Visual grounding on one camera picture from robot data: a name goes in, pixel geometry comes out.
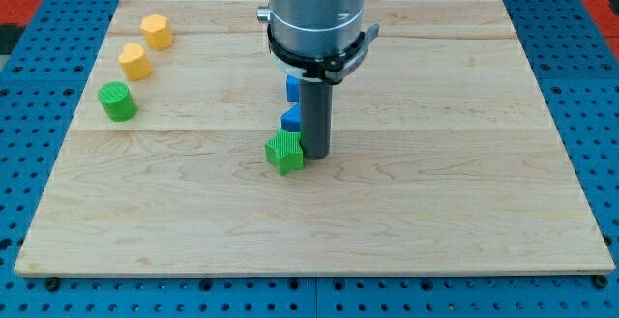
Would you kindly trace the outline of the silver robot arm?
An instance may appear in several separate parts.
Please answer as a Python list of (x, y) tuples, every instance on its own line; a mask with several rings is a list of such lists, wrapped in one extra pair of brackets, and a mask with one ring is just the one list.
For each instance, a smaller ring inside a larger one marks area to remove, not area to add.
[(284, 50), (331, 57), (360, 36), (364, 0), (269, 0), (269, 32)]

